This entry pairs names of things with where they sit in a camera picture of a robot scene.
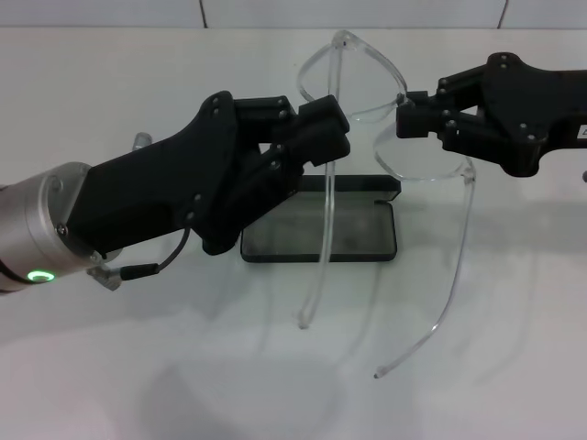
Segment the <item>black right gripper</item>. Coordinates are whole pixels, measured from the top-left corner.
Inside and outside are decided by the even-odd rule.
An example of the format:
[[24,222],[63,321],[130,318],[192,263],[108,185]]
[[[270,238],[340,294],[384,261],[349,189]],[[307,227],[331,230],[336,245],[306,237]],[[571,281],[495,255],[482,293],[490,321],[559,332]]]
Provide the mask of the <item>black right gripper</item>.
[[[537,174],[550,152],[586,148],[586,71],[547,71],[514,53],[441,78],[434,95],[412,91],[396,112],[399,138],[437,135],[446,151],[501,166],[513,177]],[[485,118],[462,112],[484,106]]]

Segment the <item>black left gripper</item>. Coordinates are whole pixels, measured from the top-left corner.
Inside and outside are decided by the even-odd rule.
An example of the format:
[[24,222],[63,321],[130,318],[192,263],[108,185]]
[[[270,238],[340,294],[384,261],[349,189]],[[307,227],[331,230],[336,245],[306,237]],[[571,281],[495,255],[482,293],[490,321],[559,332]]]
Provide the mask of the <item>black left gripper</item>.
[[216,93],[179,133],[93,166],[69,233],[100,253],[186,227],[225,245],[298,191],[306,163],[317,167],[350,152],[342,130],[302,130],[244,170],[236,103],[230,92]]

